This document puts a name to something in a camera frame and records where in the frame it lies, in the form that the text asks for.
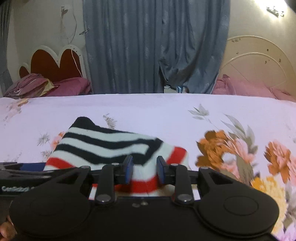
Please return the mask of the person's hand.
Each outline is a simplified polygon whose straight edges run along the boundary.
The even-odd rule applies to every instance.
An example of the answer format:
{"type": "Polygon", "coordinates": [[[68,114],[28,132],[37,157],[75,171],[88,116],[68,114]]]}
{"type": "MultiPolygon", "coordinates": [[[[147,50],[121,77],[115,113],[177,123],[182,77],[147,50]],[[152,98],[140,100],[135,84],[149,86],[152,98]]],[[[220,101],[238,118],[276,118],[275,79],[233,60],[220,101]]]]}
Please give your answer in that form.
{"type": "Polygon", "coordinates": [[[6,221],[1,224],[0,232],[1,241],[10,241],[16,236],[17,232],[9,216],[7,216],[6,221]]]}

